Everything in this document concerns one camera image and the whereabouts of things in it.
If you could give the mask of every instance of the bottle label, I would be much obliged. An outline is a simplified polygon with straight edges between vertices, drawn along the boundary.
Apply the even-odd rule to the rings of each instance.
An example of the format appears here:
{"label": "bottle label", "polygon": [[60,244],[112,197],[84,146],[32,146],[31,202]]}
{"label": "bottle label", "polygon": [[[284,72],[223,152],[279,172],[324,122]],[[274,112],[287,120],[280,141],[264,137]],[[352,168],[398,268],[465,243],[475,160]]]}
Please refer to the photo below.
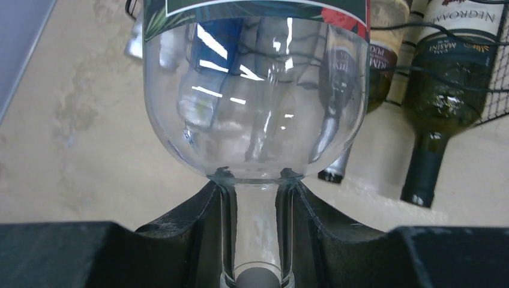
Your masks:
{"label": "bottle label", "polygon": [[424,16],[425,22],[443,26],[456,36],[480,44],[468,44],[434,28],[425,27],[419,35],[412,62],[418,64],[447,58],[488,66],[495,57],[497,47],[483,43],[497,41],[504,13],[503,4],[431,0]]}
{"label": "bottle label", "polygon": [[[404,0],[377,0],[372,2],[371,23],[377,27],[389,27],[405,24],[408,21],[409,2]],[[370,42],[370,67],[387,68],[397,64],[398,53],[404,36],[404,30],[373,31]],[[389,80],[394,71],[383,71]]]}
{"label": "bottle label", "polygon": [[145,0],[143,37],[197,22],[242,17],[293,17],[345,28],[369,40],[369,1]]}
{"label": "bottle label", "polygon": [[[375,69],[394,67],[397,64],[398,55],[383,43],[371,41],[369,46],[369,66]],[[394,70],[381,71],[382,75],[392,80]]]}

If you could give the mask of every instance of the green label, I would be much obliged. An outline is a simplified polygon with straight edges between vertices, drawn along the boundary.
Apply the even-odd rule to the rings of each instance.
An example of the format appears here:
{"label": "green label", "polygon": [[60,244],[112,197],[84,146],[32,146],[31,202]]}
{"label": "green label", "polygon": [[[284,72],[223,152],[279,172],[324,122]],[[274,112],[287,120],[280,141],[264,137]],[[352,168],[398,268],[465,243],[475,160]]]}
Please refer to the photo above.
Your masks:
{"label": "green label", "polygon": [[325,22],[369,40],[370,0],[144,0],[143,37],[197,22],[241,17],[291,17]]}

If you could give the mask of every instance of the black stand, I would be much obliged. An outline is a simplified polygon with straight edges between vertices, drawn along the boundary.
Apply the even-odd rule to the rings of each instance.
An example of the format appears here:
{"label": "black stand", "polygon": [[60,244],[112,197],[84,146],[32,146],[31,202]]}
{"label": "black stand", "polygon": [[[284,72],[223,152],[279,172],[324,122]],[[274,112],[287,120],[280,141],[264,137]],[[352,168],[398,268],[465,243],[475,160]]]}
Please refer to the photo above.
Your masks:
{"label": "black stand", "polygon": [[[294,194],[296,288],[509,286],[509,229],[382,233],[302,183],[284,192]],[[1,225],[0,287],[218,288],[220,193],[209,182],[135,232],[111,222]]]}

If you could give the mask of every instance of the red flower on label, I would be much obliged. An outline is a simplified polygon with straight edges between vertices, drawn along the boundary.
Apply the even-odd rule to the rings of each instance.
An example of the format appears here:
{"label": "red flower on label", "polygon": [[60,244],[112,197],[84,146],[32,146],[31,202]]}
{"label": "red flower on label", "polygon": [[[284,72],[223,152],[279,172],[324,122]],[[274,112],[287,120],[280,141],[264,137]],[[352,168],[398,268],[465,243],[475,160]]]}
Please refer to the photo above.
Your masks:
{"label": "red flower on label", "polygon": [[355,24],[357,24],[357,20],[354,18],[351,18],[345,13],[329,8],[322,9],[322,17],[324,18],[325,23],[345,28],[347,30],[352,30],[355,27]]}

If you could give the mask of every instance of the marble surface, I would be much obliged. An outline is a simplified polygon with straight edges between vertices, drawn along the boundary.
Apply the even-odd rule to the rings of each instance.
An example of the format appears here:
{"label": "marble surface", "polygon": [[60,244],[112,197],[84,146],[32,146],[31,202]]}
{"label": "marble surface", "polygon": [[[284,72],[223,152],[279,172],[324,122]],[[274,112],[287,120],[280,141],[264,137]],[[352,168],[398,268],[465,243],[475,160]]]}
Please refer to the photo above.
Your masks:
{"label": "marble surface", "polygon": [[[57,2],[0,126],[0,222],[113,220],[134,229],[206,183],[149,124],[142,67],[123,54],[133,26],[124,2]],[[366,117],[343,185],[304,182],[382,230],[509,226],[509,119],[450,142],[431,210],[397,200],[412,142],[398,108],[384,105]]]}

